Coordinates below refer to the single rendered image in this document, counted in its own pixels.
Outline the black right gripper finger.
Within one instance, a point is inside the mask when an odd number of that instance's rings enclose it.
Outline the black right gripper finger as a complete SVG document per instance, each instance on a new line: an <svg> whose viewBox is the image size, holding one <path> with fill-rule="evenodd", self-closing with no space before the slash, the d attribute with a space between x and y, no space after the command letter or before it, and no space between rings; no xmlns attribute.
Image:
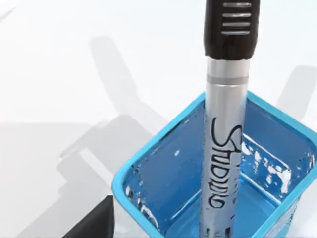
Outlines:
<svg viewBox="0 0 317 238"><path fill-rule="evenodd" d="M113 238L113 196L105 197L62 238Z"/></svg>

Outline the blue square pen holder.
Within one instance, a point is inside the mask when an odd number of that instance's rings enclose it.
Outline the blue square pen holder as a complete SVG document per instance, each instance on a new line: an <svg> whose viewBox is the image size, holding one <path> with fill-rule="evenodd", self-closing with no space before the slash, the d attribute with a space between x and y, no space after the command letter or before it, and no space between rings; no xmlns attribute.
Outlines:
<svg viewBox="0 0 317 238"><path fill-rule="evenodd" d="M198 238L205 95L115 174L118 203L151 238ZM284 238L317 178L317 132L248 93L234 238Z"/></svg>

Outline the grey marker with black cap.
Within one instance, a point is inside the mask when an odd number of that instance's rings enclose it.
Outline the grey marker with black cap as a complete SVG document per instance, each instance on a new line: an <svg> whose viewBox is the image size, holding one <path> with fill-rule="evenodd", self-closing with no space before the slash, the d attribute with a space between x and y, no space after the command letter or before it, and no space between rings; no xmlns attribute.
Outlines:
<svg viewBox="0 0 317 238"><path fill-rule="evenodd" d="M206 0L200 238L232 238L250 60L260 0Z"/></svg>

